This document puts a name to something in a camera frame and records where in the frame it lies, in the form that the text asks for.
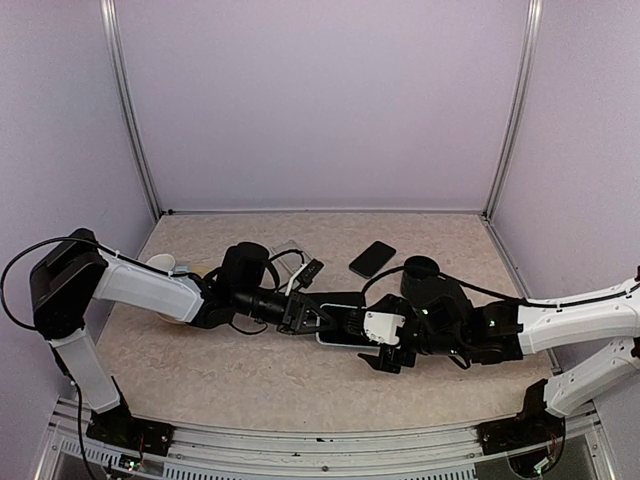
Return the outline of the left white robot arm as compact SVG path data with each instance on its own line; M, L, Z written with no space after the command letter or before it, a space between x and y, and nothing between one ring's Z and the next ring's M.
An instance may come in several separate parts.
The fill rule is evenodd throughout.
M54 245L30 272L34 326L91 410L102 414L102 430L121 445L133 443L140 424L120 407L123 396L86 331L84 314L92 301L134 306L201 329L229 324L237 314L273 325L286 335L340 326L312 296L294 288L280 292L263 287L265 273L275 267L268 250L256 243L228 248L221 266L205 276L164 271L121 256L85 228Z

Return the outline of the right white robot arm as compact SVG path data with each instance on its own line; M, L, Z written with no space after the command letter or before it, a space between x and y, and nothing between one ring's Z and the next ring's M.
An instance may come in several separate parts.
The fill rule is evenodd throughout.
M564 418L639 370L639 279L607 289L557 299L529 300L491 292L475 307L471 285L438 270L414 266L421 276L412 294L388 295L350 313L344 328L379 345L366 356L378 371L397 373L417 355L446 355L461 368L493 365L563 345L597 339L607 345L554 380L527 388L511 426L523 444L546 432L551 418Z

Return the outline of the clear white phone case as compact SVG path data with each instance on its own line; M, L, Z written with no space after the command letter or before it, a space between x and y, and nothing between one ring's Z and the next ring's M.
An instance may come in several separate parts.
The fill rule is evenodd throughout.
M281 273L293 274L311 261L310 254L295 240L288 240L270 248L274 264Z

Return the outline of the black phone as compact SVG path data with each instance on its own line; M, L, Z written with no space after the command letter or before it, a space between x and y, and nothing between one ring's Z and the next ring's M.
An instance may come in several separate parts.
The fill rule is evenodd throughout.
M396 253L394 247L382 241L374 241L351 261L348 268L352 273L370 279L380 272Z

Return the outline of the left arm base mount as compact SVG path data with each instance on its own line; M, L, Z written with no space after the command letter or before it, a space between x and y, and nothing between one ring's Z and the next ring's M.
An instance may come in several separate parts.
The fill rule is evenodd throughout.
M165 457L174 432L175 427L164 422L112 412L93 412L86 435L108 445Z

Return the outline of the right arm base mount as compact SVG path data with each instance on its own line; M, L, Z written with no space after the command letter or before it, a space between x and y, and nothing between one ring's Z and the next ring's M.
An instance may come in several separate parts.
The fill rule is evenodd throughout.
M492 455L534 446L566 433L564 417L546 411L544 400L548 380L540 380L526 389L522 410L513 417L480 423L476 429L484 455Z

